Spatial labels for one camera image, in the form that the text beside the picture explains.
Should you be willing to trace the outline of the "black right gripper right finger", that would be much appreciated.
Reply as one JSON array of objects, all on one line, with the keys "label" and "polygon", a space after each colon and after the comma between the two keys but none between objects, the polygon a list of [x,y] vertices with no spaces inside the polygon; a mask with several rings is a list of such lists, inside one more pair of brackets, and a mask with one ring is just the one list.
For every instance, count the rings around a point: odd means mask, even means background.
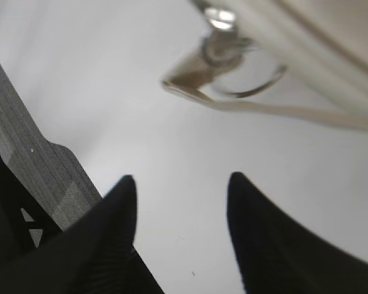
[{"label": "black right gripper right finger", "polygon": [[226,213],[245,293],[368,293],[368,263],[303,227],[243,173],[230,176]]}]

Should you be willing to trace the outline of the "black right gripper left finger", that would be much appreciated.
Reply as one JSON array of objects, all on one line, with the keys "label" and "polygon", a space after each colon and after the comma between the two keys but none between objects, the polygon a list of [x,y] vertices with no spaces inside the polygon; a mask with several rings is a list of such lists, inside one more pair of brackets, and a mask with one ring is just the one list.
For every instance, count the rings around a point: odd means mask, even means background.
[{"label": "black right gripper left finger", "polygon": [[134,248],[137,191],[126,175],[91,210],[0,267],[0,293],[162,293]]}]

